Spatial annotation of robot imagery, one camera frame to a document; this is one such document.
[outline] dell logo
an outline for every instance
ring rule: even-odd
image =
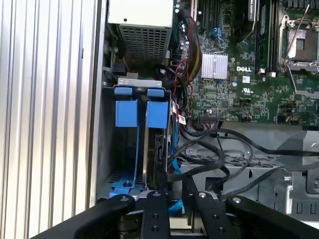
[[[240,72],[252,72],[250,67],[240,67],[240,66],[237,66],[237,71],[240,71]]]

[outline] black plastic bracket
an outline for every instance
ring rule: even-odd
[[[166,204],[166,194],[162,191],[152,191],[146,198],[142,234],[145,239],[169,239],[169,215]]]
[[[319,230],[242,196],[231,196],[226,208],[262,231],[267,238],[319,238]]]
[[[197,194],[198,190],[192,176],[185,176],[182,181],[181,199],[183,201],[185,213],[187,216],[187,224],[194,227],[193,222],[193,194]]]
[[[32,237],[32,239],[98,238],[107,233],[105,225],[118,221],[134,206],[134,198],[116,195],[84,212]]]
[[[213,198],[210,193],[199,192],[192,198],[195,232],[203,232],[209,239],[239,239],[225,211],[215,202],[219,202],[216,195]]]

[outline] chip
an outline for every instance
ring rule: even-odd
[[[222,101],[221,102],[221,107],[222,108],[228,108],[228,106],[229,106],[229,102],[228,101]]]
[[[261,112],[261,108],[260,107],[254,107],[254,115],[259,115]]]

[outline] yellow wire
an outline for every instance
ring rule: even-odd
[[[189,75],[189,79],[193,79],[194,77],[195,77],[195,71],[196,71],[196,68],[197,68],[197,66],[198,66],[198,64],[199,64],[199,59],[200,59],[200,46],[199,46],[199,44],[198,44],[198,42],[196,43],[196,46],[197,46],[197,52],[196,52],[196,61],[195,61],[195,65],[194,65],[194,67],[193,67],[193,70],[192,70],[192,72],[190,73],[190,75]]]

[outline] white label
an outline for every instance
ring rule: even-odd
[[[181,115],[178,115],[178,122],[183,124],[183,125],[186,125],[186,119],[184,116],[181,116]]]
[[[243,83],[250,84],[250,76],[243,76]]]
[[[244,93],[244,94],[252,94],[254,92],[251,91],[249,88],[243,88],[242,93]]]
[[[173,108],[173,112],[176,114],[177,113],[177,110],[176,109],[179,109],[179,105],[176,105],[174,101],[171,102],[171,106]]]
[[[260,34],[265,33],[265,25],[266,25],[266,5],[264,5],[261,9],[261,24],[260,24]]]
[[[244,67],[244,66],[243,67],[237,66],[236,70],[239,71],[239,72],[252,72],[250,67]]]

